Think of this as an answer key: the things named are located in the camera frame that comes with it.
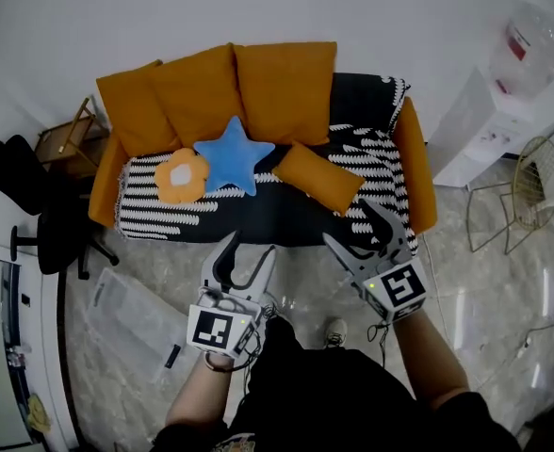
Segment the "cable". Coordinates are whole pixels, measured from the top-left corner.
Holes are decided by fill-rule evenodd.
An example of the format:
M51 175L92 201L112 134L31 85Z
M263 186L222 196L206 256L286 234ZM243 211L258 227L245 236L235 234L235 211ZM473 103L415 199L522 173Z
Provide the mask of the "cable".
M528 344L529 336L531 333L534 333L535 331L549 330L550 328L553 328L553 327L554 327L554 323L552 323L551 325L547 325L546 327L531 328L526 332L526 336L524 338L524 345L526 346Z
M275 295L270 293L270 291L265 291L265 295L267 295L270 299L273 300L275 307L279 306L279 300L275 297Z
M218 294L211 288L207 288L206 286L200 286L198 293L201 295L206 295L208 299L210 299L213 302L212 308L218 308L220 303L223 302L229 302L233 305L233 310L225 310L228 312L234 312L234 313L242 313L245 312L245 308L241 305L241 303L238 303L234 299L224 295L224 294Z
M244 398L248 395L248 381L250 381L250 374L252 373L252 365L256 362L258 355L260 355L260 352L262 351L262 347L260 346L260 333L254 330L254 335L256 337L256 348L253 350L252 353L250 353L248 350L245 350L246 353L248 353L248 355L250 355L251 357L253 356L253 361L248 363L248 366L246 366L246 369L243 372L243 397Z
M282 313L279 311L279 308L275 303L270 303L262 307L262 317L265 318L266 321L269 321L275 316L283 317Z
M238 372L239 370L243 370L247 366L252 365L253 361L256 360L257 355L260 353L260 335L258 334L258 331L254 330L254 336L256 338L256 347L254 351L250 352L247 349L244 348L244 351L248 354L248 359L242 363L241 365L234 366L232 368L222 368L219 366L214 366L209 360L208 357L210 356L210 352L206 351L204 353L204 362L205 366L207 366L210 370L213 372L219 372L219 373L233 373Z
M422 233L421 238L424 240L426 246L426 252L428 253L428 261L430 262L430 271L432 272L432 281L434 282L434 291L436 292L436 302L438 303L438 310L440 312L440 318L443 320L443 327L445 328L445 336L447 337L448 345L451 347L450 337L448 336L447 322L445 321L445 314L443 313L443 306L440 303L440 290L438 289L438 282L436 282L436 273L434 272L434 261L432 260L432 253L428 246L428 240L426 234Z
M388 336L388 332L390 331L390 325L382 323L377 323L375 325L370 325L369 328L367 328L367 340L369 343L373 342L375 340L376 336L378 336L378 331L384 330L382 337L380 338L380 351L382 352L382 368L386 368L386 337Z
M528 348L529 347L529 336L531 333L535 333L536 331L544 331L544 330L549 330L551 328L554 328L554 323L552 323L551 325L546 325L544 327L537 327L537 328L531 328L531 329L528 329L526 334L524 335L524 341L522 343L522 345L520 345L519 347L516 347L504 360L503 362L501 363L501 365L497 368L497 370L495 370L491 375L490 377L488 377L488 379L486 379L481 385L479 385L478 389L477 389L477 392L479 392L482 387L484 387L487 383L489 383L492 379L494 379L498 374L499 372L503 369L503 367L508 364L508 361L510 360L510 358L512 358L512 362L518 358L518 354L520 352L520 350L522 348Z

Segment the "white wall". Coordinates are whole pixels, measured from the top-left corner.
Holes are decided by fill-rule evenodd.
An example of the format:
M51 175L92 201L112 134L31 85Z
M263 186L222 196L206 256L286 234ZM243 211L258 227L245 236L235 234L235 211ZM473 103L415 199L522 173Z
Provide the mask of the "white wall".
M413 85L428 138L472 66L488 60L516 1L0 0L1 87L13 99L9 115L17 102L33 122L51 125L96 93L96 77L154 58L226 41L337 40L339 71ZM554 0L528 1L554 11ZM537 126L554 121L554 84L535 105ZM33 136L34 127L23 132Z

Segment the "human arm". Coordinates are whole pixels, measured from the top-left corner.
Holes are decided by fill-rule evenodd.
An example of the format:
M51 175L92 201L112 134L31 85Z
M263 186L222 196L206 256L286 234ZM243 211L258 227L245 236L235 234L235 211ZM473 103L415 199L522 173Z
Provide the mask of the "human arm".
M232 368L233 359L212 354L210 362L220 368ZM222 420L227 404L231 373L210 370L201 353L185 385L172 402L166 425L183 424L206 431Z
M436 410L469 392L464 369L426 312L419 310L397 321L394 330L417 400Z

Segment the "black office chair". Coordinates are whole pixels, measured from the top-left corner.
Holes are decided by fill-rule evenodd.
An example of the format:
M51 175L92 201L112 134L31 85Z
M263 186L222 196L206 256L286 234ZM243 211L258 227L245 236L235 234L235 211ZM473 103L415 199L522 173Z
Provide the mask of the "black office chair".
M92 238L95 224L89 219L89 202L67 177L47 172L21 136L0 141L0 191L26 213L39 215L37 236L18 235L11 229L11 260L19 246L37 246L43 274L54 274L78 260L78 278L87 280L85 258L89 246L101 252L113 266L118 257Z

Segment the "black and white marker cube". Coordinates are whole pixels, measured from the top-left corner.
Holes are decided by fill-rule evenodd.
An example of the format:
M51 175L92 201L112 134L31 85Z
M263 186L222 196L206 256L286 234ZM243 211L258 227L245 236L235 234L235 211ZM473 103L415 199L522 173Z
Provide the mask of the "black and white marker cube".
M189 306L187 343L202 351L212 351L238 358L260 323L262 308L258 303L214 292L217 302L202 294L197 304Z
M426 299L426 274L417 257L366 280L363 285L365 300L386 323L419 310Z

